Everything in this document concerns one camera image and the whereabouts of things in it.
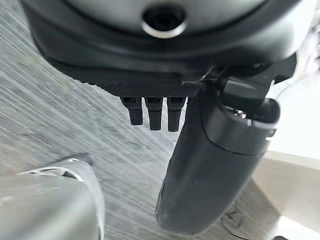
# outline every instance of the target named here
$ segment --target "dark plastic body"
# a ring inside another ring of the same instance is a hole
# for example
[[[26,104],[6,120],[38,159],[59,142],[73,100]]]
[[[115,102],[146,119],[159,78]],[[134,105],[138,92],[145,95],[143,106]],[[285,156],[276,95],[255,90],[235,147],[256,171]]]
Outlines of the dark plastic body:
[[[274,101],[266,104],[261,118],[265,122],[235,116],[223,109],[211,85],[188,103],[156,207],[163,229],[198,234],[236,199],[263,157],[269,145],[266,138],[273,136],[279,120],[279,105]]]
[[[187,83],[198,83],[215,66],[291,56],[315,6],[314,0],[268,0],[219,29],[157,39],[108,27],[64,0],[21,3],[38,48],[54,67],[116,96],[136,98],[194,97],[199,88]]]

